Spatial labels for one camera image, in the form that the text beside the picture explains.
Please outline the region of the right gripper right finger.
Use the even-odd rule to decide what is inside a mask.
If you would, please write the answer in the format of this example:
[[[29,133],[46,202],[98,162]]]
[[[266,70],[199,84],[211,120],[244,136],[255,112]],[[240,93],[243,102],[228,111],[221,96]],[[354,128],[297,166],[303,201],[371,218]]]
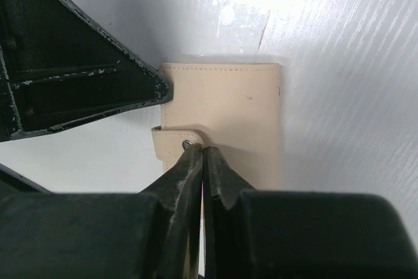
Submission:
[[[259,278],[249,241],[242,193],[254,187],[234,171],[219,148],[203,150],[206,278]]]

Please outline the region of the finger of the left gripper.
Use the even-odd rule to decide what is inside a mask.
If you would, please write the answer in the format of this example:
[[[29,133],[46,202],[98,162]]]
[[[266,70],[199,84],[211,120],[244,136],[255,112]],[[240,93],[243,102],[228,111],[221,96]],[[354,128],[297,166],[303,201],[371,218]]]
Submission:
[[[1,0],[1,140],[161,105],[172,83],[71,0]]]

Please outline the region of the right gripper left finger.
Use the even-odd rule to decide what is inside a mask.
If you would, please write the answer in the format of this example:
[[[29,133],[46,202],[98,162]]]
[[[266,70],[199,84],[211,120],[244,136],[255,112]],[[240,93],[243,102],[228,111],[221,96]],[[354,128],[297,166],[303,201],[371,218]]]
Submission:
[[[111,278],[198,278],[201,188],[202,147],[186,144],[145,190],[122,195]]]

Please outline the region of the beige card holder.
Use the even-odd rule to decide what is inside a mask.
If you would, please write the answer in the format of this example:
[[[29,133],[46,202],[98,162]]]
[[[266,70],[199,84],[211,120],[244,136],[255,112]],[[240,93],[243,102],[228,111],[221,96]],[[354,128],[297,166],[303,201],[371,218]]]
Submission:
[[[161,107],[161,123],[152,129],[164,173],[186,144],[201,145],[202,167],[203,150],[219,148],[231,168],[254,187],[242,193],[242,200],[259,278],[280,278],[274,216],[280,184],[280,66],[165,63],[160,71],[173,86],[172,99]],[[203,187],[201,191],[204,243]]]

